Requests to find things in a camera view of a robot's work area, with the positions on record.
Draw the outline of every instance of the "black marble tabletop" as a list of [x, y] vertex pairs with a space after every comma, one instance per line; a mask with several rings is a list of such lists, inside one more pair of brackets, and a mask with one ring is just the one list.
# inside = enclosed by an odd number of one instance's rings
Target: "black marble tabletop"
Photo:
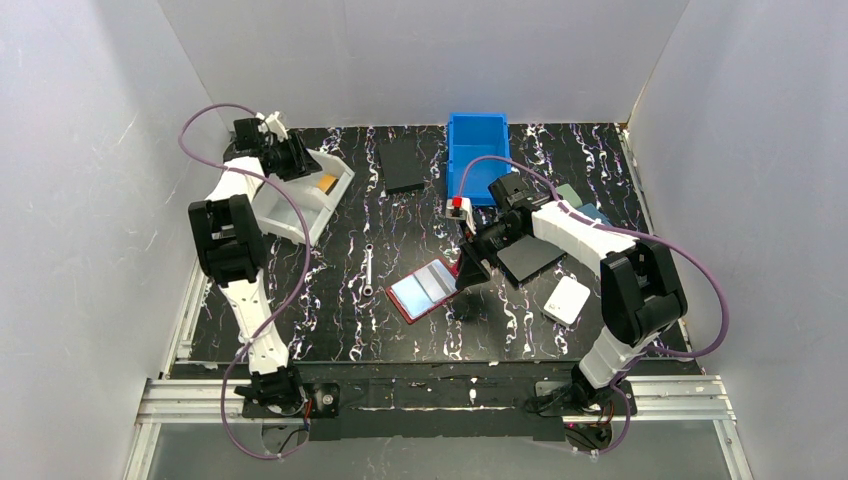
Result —
[[[618, 132], [610, 124], [511, 125], [510, 152], [555, 185], [570, 184], [620, 227], [645, 231]], [[602, 326], [599, 283], [566, 256], [548, 271], [514, 288], [502, 274], [461, 292], [408, 325], [384, 288], [439, 257], [456, 259], [459, 227], [443, 216], [446, 131], [443, 126], [306, 129], [309, 148], [342, 158], [356, 176], [327, 229], [313, 247], [306, 286], [276, 320], [291, 355], [300, 361], [444, 362], [462, 360], [575, 360], [591, 348]], [[413, 140], [426, 165], [424, 190], [387, 195], [377, 145]], [[491, 209], [483, 211], [491, 219]], [[289, 294], [303, 265], [304, 248], [266, 235], [266, 270], [272, 310]], [[372, 297], [362, 295], [365, 245], [374, 245]], [[542, 314], [558, 280], [571, 276], [592, 286], [580, 318], [564, 327]], [[662, 342], [683, 349], [678, 327]], [[217, 287], [207, 289], [190, 361], [229, 362], [238, 327]]]

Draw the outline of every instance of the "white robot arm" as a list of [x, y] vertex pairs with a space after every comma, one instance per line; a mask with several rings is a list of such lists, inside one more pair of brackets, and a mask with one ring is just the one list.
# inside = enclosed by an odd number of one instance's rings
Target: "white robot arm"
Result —
[[610, 394], [610, 382], [687, 310], [686, 297], [667, 247], [592, 226], [566, 213], [549, 195], [531, 192], [517, 173], [489, 186], [501, 210], [498, 220], [475, 227], [470, 202], [455, 198], [448, 217], [461, 220], [457, 289], [488, 281], [500, 266], [497, 252], [524, 235], [550, 242], [601, 279], [604, 327], [572, 371], [572, 403], [587, 407]]
[[[321, 170], [296, 135], [290, 135], [279, 114], [257, 114], [233, 122], [235, 136], [224, 163], [262, 177], [276, 174], [292, 180]], [[251, 206], [263, 182], [225, 170], [203, 201], [189, 206], [189, 220], [203, 272], [226, 296], [239, 325], [239, 339], [248, 346], [250, 387], [236, 393], [278, 413], [299, 411], [305, 401], [303, 383], [291, 365], [289, 350], [270, 323], [263, 273], [268, 252]]]
[[[259, 159], [256, 157], [239, 157], [229, 161], [227, 165], [264, 175]], [[261, 185], [262, 182], [256, 178], [225, 171], [218, 185], [206, 197], [206, 202], [229, 201], [230, 198], [238, 195], [246, 195], [247, 201], [253, 202]], [[263, 267], [264, 265], [259, 266], [252, 281], [245, 278], [218, 284], [236, 316], [240, 332], [239, 339], [242, 343], [246, 343], [256, 333], [259, 326], [271, 316], [271, 307], [265, 295]], [[276, 372], [280, 367], [288, 367], [289, 349], [280, 339], [273, 323], [268, 325], [250, 346], [248, 362], [250, 371], [259, 374], [269, 374]]]

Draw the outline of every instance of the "blue plastic bin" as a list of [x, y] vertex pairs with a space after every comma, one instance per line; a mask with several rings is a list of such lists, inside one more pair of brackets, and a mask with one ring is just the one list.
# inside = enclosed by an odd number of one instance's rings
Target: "blue plastic bin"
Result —
[[[503, 113], [452, 113], [448, 123], [448, 198], [457, 195], [465, 167], [482, 155], [509, 158], [509, 132]], [[468, 172], [463, 197], [471, 205], [490, 207], [489, 184], [511, 171], [507, 163], [482, 161]]]

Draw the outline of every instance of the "white wall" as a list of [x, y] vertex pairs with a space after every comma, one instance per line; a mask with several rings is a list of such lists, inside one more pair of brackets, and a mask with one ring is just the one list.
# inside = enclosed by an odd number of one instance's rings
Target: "white wall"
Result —
[[[848, 3], [693, 0], [636, 108], [659, 232], [730, 295], [720, 373], [757, 478], [845, 478]], [[689, 272], [703, 346], [716, 304]]]
[[687, 2], [160, 0], [212, 100], [294, 126], [623, 122]]
[[209, 98], [155, 0], [0, 11], [0, 476], [119, 478], [216, 177], [176, 143]]

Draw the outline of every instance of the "yellow object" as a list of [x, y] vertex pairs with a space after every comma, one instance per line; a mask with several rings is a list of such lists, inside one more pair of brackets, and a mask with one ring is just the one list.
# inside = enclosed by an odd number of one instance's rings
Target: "yellow object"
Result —
[[333, 185], [335, 185], [338, 180], [339, 180], [338, 178], [327, 174], [327, 175], [324, 175], [324, 178], [322, 178], [320, 181], [318, 181], [318, 184], [315, 185], [315, 186], [318, 187], [319, 189], [321, 189], [322, 192], [328, 193], [330, 191], [330, 189], [333, 188]]

